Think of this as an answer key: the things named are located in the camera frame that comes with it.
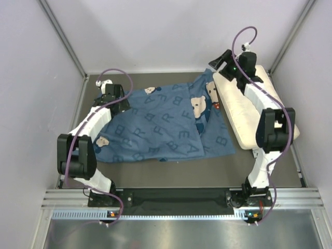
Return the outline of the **blue cartoon print pillowcase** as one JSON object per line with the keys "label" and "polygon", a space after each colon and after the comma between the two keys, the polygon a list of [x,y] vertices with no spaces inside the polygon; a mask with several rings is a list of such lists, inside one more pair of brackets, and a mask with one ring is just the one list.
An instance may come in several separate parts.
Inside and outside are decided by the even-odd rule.
{"label": "blue cartoon print pillowcase", "polygon": [[180,161],[222,157],[235,148],[211,70],[194,81],[135,90],[93,145],[98,161]]}

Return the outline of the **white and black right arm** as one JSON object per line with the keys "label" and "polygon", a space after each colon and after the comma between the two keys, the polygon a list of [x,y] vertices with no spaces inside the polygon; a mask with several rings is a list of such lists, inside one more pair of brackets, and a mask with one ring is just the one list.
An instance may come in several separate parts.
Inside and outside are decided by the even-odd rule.
{"label": "white and black right arm", "polygon": [[273,89],[271,82],[256,60],[257,55],[248,50],[233,56],[227,49],[209,63],[216,70],[217,93],[237,141],[255,157],[242,189],[231,191],[228,197],[234,208],[270,199],[269,177],[275,161],[298,135],[295,110],[282,109],[278,98],[268,92]]}

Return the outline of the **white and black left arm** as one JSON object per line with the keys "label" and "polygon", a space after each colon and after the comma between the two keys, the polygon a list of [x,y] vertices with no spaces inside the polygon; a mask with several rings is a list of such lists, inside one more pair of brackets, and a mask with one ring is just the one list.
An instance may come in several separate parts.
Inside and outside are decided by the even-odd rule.
{"label": "white and black left arm", "polygon": [[91,201],[111,206],[118,198],[115,183],[97,169],[93,142],[114,116],[130,109],[130,104],[122,85],[111,80],[99,81],[97,85],[101,95],[84,120],[70,133],[57,138],[57,170],[64,175],[65,183],[72,178],[87,187]]}

